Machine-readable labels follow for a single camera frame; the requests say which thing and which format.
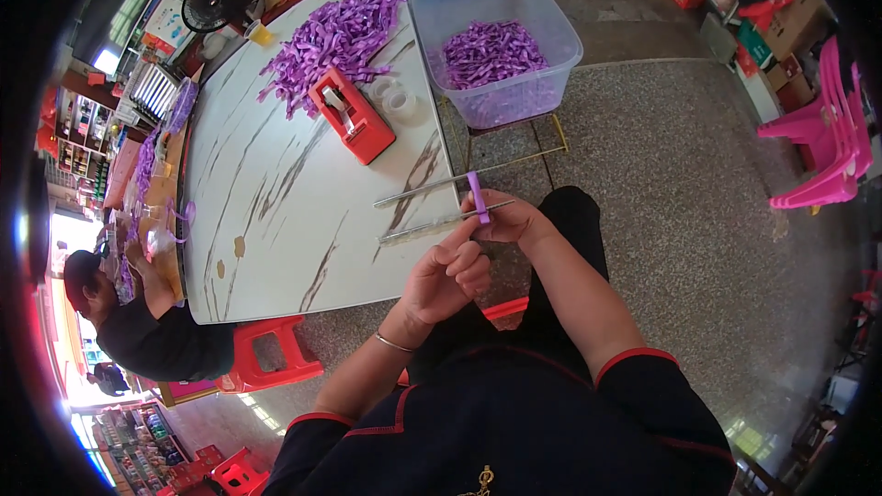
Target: metal frame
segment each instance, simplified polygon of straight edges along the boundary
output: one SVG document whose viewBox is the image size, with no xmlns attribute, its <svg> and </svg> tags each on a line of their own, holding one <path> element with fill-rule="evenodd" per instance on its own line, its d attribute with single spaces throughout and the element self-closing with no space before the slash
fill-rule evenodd
<svg viewBox="0 0 882 496">
<path fill-rule="evenodd" d="M 508 166 L 511 164 L 519 163 L 521 161 L 526 161 L 528 159 L 539 158 L 541 156 L 544 156 L 546 154 L 549 154 L 549 153 L 552 153 L 555 151 L 563 150 L 564 153 L 570 152 L 570 145 L 566 143 L 566 136 L 564 136 L 564 127 L 561 127 L 560 119 L 557 118 L 556 113 L 549 112 L 549 113 L 543 113 L 541 115 L 535 115 L 534 117 L 529 117 L 529 118 L 517 120 L 512 123 L 505 123 L 504 125 L 499 125 L 497 127 L 491 127 L 491 128 L 486 128 L 486 129 L 480 129 L 480 130 L 474 129 L 474 128 L 469 127 L 467 125 L 466 132 L 468 134 L 468 140 L 466 142 L 466 153 L 463 154 L 462 153 L 462 146 L 459 144 L 459 137 L 456 135 L 456 131 L 453 130 L 452 117 L 450 115 L 450 110 L 447 108 L 447 96 L 441 97 L 441 107 L 444 110 L 445 121 L 447 122 L 448 126 L 451 127 L 451 133 L 453 134 L 453 139 L 456 141 L 456 149 L 459 152 L 459 159 L 462 162 L 462 165 L 466 171 L 469 170 L 469 167 L 471 166 L 471 163 L 472 163 L 472 138 L 476 138 L 476 137 L 479 137 L 482 135 L 487 135 L 489 133 L 494 133 L 497 130 L 502 130 L 504 128 L 511 128 L 516 125 L 520 125 L 522 123 L 529 123 L 529 122 L 534 121 L 536 119 L 545 118 L 545 117 L 551 117 L 551 123 L 554 125 L 555 129 L 557 130 L 557 135 L 560 136 L 560 143 L 561 143 L 560 146 L 558 146 L 557 148 L 545 149 L 543 151 L 536 152 L 535 154 L 531 154 L 531 155 L 525 156 L 523 158 L 517 158 L 517 159 L 513 159 L 511 161 L 506 161 L 505 163 L 499 163 L 499 164 L 492 165 L 490 167 L 485 167 L 483 169 L 480 169 L 479 172 L 491 171 L 492 169 L 497 169 L 499 167 L 505 167 L 505 166 Z"/>
</svg>

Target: black cap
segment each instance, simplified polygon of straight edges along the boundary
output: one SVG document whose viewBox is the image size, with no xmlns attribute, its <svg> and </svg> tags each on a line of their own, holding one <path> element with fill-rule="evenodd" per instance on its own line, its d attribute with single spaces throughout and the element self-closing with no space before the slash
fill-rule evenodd
<svg viewBox="0 0 882 496">
<path fill-rule="evenodd" d="M 83 295 L 83 288 L 98 289 L 95 287 L 95 272 L 101 264 L 100 256 L 85 249 L 74 251 L 64 262 L 64 292 L 80 314 L 89 312 L 89 302 Z"/>
</svg>

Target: hand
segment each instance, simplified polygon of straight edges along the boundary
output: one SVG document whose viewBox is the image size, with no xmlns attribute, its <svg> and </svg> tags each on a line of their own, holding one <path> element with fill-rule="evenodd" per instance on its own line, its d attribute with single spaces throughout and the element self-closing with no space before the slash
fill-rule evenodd
<svg viewBox="0 0 882 496">
<path fill-rule="evenodd" d="M 437 324 L 490 287 L 491 261 L 469 239 L 480 223 L 469 217 L 416 263 L 399 301 L 408 316 Z"/>
<path fill-rule="evenodd" d="M 138 239 L 132 239 L 131 241 L 126 242 L 125 258 L 129 261 L 129 264 L 133 269 L 137 269 L 141 260 L 145 260 L 144 248 L 141 247 L 141 242 Z"/>
<path fill-rule="evenodd" d="M 514 203 L 490 211 L 491 223 L 482 225 L 475 230 L 473 235 L 477 239 L 520 243 L 522 239 L 541 237 L 543 233 L 548 231 L 549 226 L 553 228 L 551 222 L 537 208 L 513 195 L 483 189 L 481 197 L 484 199 L 485 206 L 510 200 L 514 200 Z M 475 197 L 471 192 L 462 201 L 460 209 L 463 213 L 475 210 Z"/>
</svg>

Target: electric fan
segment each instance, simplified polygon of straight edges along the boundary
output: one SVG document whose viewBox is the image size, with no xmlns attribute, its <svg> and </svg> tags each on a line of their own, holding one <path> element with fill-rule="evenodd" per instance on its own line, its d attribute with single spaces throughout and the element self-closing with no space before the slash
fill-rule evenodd
<svg viewBox="0 0 882 496">
<path fill-rule="evenodd" d="M 248 0 L 183 0 L 183 23 L 197 33 L 211 33 L 245 17 Z"/>
</svg>

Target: speckled floor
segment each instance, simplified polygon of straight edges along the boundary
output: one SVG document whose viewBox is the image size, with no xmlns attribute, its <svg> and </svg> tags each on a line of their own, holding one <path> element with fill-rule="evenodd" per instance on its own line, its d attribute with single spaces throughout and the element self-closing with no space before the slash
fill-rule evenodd
<svg viewBox="0 0 882 496">
<path fill-rule="evenodd" d="M 857 205 L 817 216 L 769 209 L 769 195 L 804 176 L 796 155 L 755 137 L 752 107 L 732 73 L 688 60 L 706 56 L 703 49 L 678 56 L 687 60 L 619 54 L 622 63 L 577 68 L 557 110 L 570 152 L 482 179 L 532 203 L 567 184 L 589 192 L 601 206 L 611 282 L 647 342 L 673 353 L 723 428 L 742 445 L 756 443 L 761 462 L 774 468 L 827 375 L 842 306 L 858 289 Z M 464 143 L 464 127 L 450 113 L 441 110 L 448 152 L 462 171 L 452 132 Z M 552 127 L 535 122 L 476 138 L 472 166 L 557 145 Z M 528 265 L 517 249 L 489 253 L 495 285 L 482 304 L 524 296 Z M 297 335 L 332 372 L 389 306 L 313 314 Z M 190 449 L 216 444 L 231 455 L 244 445 L 270 464 L 279 434 L 310 410 L 324 379 L 207 396 L 168 416 Z"/>
</svg>

